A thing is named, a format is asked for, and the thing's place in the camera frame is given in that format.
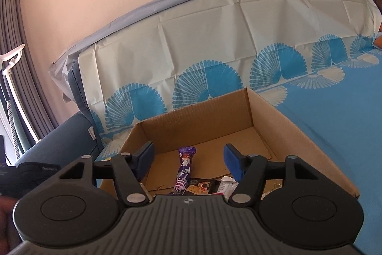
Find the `open cardboard box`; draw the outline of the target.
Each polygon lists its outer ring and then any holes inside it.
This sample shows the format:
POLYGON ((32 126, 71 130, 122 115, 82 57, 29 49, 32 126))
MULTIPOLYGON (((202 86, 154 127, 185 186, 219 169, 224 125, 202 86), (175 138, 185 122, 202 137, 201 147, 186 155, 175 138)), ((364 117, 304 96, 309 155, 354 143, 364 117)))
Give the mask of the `open cardboard box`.
POLYGON ((359 191, 336 164, 292 121, 250 89, 242 89, 147 119, 134 125, 121 152, 134 153, 154 143, 155 158, 143 183, 152 194, 174 187, 178 150, 194 146, 191 175, 216 179, 228 175, 223 148, 232 144, 244 155, 270 161, 296 155, 354 197, 359 191))

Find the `black gold snack packet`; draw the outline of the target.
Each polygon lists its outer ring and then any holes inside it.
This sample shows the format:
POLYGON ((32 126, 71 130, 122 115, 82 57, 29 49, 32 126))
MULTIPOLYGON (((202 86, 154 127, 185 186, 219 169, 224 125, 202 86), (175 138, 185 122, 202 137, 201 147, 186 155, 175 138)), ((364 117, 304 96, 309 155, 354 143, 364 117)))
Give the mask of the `black gold snack packet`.
POLYGON ((219 188, 220 181, 215 179, 191 179, 184 195, 211 195, 219 188))

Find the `purple candy wrapper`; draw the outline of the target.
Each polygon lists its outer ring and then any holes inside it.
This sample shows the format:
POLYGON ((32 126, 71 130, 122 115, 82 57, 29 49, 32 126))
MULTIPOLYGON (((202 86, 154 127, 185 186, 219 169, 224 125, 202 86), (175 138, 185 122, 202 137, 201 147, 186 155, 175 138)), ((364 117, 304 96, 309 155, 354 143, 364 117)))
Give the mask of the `purple candy wrapper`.
POLYGON ((179 149, 180 167, 177 171, 175 185, 170 192, 171 195, 183 195, 189 185, 192 168, 192 159, 197 152, 196 147, 183 147, 179 149))

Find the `blue fan-pattern sofa cover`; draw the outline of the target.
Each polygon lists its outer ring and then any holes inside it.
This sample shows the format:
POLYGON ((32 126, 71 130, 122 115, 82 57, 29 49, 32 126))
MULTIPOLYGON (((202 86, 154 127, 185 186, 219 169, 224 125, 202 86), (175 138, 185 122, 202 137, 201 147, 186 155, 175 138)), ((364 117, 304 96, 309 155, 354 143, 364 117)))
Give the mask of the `blue fan-pattern sofa cover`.
POLYGON ((361 192, 357 246, 381 253, 381 11, 374 0, 191 0, 78 57, 104 146, 143 120, 243 88, 296 124, 361 192))

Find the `white floor stand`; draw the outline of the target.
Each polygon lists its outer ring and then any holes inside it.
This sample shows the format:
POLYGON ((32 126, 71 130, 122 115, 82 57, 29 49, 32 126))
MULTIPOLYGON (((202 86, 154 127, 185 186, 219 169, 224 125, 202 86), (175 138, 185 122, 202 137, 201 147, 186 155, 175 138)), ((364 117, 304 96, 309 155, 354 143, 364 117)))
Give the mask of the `white floor stand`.
POLYGON ((5 113, 9 124, 8 136, 13 143, 17 161, 39 142, 12 77, 12 70, 20 62, 24 48, 25 44, 23 43, 9 52, 1 54, 1 92, 6 103, 5 113))

